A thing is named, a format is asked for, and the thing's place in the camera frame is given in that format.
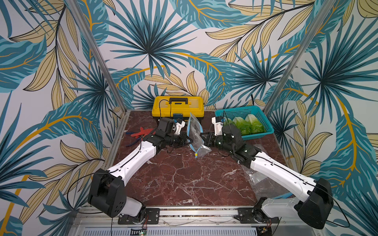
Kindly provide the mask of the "clear zipper bag blue seal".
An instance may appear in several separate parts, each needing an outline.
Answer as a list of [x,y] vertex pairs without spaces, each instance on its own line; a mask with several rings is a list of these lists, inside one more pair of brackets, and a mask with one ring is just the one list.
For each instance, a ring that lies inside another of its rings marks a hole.
[[190,113],[187,136],[192,140],[190,148],[195,152],[195,158],[203,157],[212,151],[209,147],[205,146],[204,140],[201,137],[202,132],[203,128],[200,121]]

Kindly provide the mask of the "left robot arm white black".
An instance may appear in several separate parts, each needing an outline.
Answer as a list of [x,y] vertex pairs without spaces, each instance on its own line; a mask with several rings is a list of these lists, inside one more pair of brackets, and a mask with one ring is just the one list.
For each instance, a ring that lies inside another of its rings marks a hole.
[[186,134],[158,134],[157,131],[148,134],[140,145],[118,164],[94,173],[88,203],[111,218],[122,214],[141,221],[144,218],[145,205],[127,196],[126,186],[129,180],[163,148],[181,148],[192,142],[193,139]]

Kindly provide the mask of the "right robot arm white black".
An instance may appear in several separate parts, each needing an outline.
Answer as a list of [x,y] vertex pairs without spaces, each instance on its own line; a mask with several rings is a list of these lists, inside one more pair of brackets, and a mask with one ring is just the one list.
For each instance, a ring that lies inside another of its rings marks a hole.
[[215,132],[201,133],[206,147],[227,151],[238,164],[257,171],[294,195],[290,199],[262,197],[246,216],[239,214],[239,221],[265,223],[276,217],[301,219],[315,229],[323,229],[334,206],[330,183],[320,178],[314,180],[299,174],[254,145],[246,143],[241,131],[233,124],[215,124]]

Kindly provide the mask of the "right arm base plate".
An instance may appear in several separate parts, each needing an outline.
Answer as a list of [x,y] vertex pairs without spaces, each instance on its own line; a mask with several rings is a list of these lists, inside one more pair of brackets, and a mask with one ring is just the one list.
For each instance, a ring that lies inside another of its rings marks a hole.
[[269,218],[262,210],[254,209],[253,207],[240,207],[237,209],[237,214],[233,216],[241,224],[265,224],[278,223],[279,218]]

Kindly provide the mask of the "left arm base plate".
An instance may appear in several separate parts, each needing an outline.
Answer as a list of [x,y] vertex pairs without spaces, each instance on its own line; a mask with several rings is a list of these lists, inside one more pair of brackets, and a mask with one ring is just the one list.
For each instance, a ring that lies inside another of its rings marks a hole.
[[157,225],[160,217],[159,208],[142,208],[137,216],[120,214],[118,219],[119,225]]

